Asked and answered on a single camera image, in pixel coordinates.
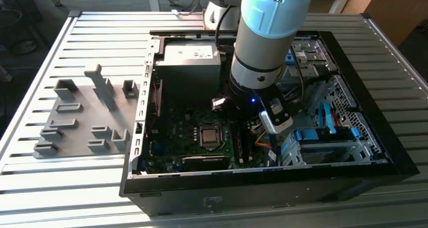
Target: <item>aluminum table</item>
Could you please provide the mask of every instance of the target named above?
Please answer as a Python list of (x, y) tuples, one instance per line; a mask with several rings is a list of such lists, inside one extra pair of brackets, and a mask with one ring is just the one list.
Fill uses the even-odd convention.
[(78, 85), (87, 63), (112, 84), (136, 79), (150, 30), (201, 30), (201, 14), (83, 12), (66, 21), (0, 141), (0, 225), (4, 227), (428, 227), (428, 85), (370, 19), (309, 15), (302, 30), (332, 31), (391, 122), (420, 174), (349, 201), (275, 209), (148, 217), (119, 197), (123, 155), (37, 160), (57, 79)]

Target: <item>wooden cabinet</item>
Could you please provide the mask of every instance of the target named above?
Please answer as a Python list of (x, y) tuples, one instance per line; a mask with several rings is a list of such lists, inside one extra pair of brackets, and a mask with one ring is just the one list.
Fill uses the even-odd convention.
[(342, 13), (368, 13), (399, 45), (428, 15), (428, 0), (349, 0)]

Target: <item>gray fixture block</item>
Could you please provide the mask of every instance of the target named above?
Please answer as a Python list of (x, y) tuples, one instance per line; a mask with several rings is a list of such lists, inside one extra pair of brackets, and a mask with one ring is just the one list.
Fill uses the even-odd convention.
[(110, 80), (104, 80), (102, 76), (102, 66), (99, 64), (91, 64), (86, 66), (84, 75), (92, 79), (96, 94), (104, 101), (104, 104), (110, 111), (116, 110), (118, 106), (114, 99), (112, 84)]
[(118, 150), (124, 151), (127, 148), (127, 142), (131, 140), (131, 136), (130, 136), (130, 132), (127, 129), (124, 129), (123, 132), (123, 138), (120, 138), (119, 133), (116, 130), (112, 131), (112, 135), (111, 135), (111, 141), (115, 144), (115, 147), (118, 148)]
[[(111, 141), (112, 132), (102, 138), (94, 137), (91, 132), (94, 126), (108, 126), (110, 130), (116, 130), (120, 135), (124, 133), (124, 130), (130, 131), (134, 129), (138, 99), (126, 98), (122, 84), (112, 87), (115, 93), (114, 101), (118, 105), (118, 109), (112, 112), (107, 110), (106, 105), (98, 99), (94, 86), (79, 86), (78, 91), (74, 93), (75, 100), (56, 99), (44, 128), (51, 129), (49, 124), (52, 121), (53, 126), (61, 124), (61, 127), (57, 127), (57, 129), (63, 132), (63, 136), (59, 140), (49, 140), (41, 136), (39, 142), (53, 141), (57, 146), (57, 152), (55, 155), (43, 155), (35, 152), (32, 154), (35, 158), (99, 155), (99, 153), (94, 153), (87, 148), (88, 140), (94, 139), (104, 139), (108, 143), (110, 149), (102, 154), (120, 154), (124, 152), (120, 148), (116, 148), (115, 143)], [(76, 103), (83, 107), (79, 112), (61, 112), (63, 109), (68, 108), (68, 105), (70, 107), (76, 107)], [(67, 128), (67, 124), (74, 123), (72, 120), (76, 120), (76, 126)]]
[(78, 124), (79, 122), (76, 119), (64, 119), (64, 120), (53, 119), (48, 123), (48, 126), (51, 128), (76, 128)]
[(87, 147), (94, 153), (106, 153), (110, 150), (108, 143), (104, 139), (88, 140)]
[(96, 139), (106, 139), (112, 135), (112, 130), (108, 126), (92, 126), (91, 133)]
[(37, 154), (45, 155), (45, 156), (55, 155), (57, 150), (59, 150), (59, 147), (52, 142), (47, 142), (47, 141), (39, 142), (33, 147), (33, 151)]
[(55, 110), (59, 113), (82, 112), (83, 105), (80, 103), (57, 104)]
[(40, 131), (40, 136), (47, 140), (47, 141), (56, 141), (63, 138), (64, 133), (60, 131), (57, 128), (44, 128)]
[(122, 90), (127, 99), (139, 97), (139, 88), (134, 80), (123, 81)]
[(60, 79), (55, 85), (53, 91), (61, 100), (74, 100), (74, 93), (79, 90), (71, 79)]

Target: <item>white label sticker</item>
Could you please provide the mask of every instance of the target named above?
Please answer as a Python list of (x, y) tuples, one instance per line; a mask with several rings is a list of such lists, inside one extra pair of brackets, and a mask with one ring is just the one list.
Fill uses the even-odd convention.
[(296, 52), (296, 57), (306, 57), (305, 52)]
[(178, 59), (211, 59), (211, 46), (167, 46), (164, 52), (174, 55)]
[(273, 159), (273, 161), (275, 161), (277, 160), (277, 155), (275, 155), (275, 153), (270, 150), (269, 151), (269, 157), (270, 157), (270, 159)]

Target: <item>orange wire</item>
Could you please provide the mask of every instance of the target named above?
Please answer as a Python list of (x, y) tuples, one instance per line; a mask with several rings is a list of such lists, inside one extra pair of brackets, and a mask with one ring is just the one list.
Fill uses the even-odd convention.
[(261, 133), (261, 135), (259, 135), (259, 137), (257, 138), (254, 144), (258, 145), (258, 146), (262, 146), (262, 147), (271, 148), (271, 146), (270, 146), (269, 144), (259, 143), (259, 141), (261, 141), (261, 139), (262, 139), (262, 136), (263, 136), (265, 134), (266, 134), (266, 131), (263, 131), (263, 132)]

